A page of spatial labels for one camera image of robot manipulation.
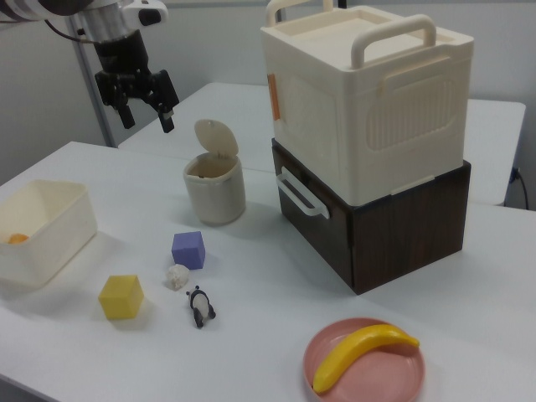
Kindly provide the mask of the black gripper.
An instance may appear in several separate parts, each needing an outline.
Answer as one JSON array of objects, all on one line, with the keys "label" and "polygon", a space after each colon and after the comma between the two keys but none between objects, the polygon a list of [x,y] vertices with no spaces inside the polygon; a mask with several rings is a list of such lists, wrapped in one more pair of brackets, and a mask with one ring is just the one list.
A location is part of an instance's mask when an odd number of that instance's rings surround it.
[{"label": "black gripper", "polygon": [[125,129],[133,128],[134,117],[128,98],[145,99],[158,114],[164,133],[174,129],[173,108],[177,93],[166,70],[151,73],[140,31],[94,45],[101,64],[95,82],[105,106],[111,106]]}]

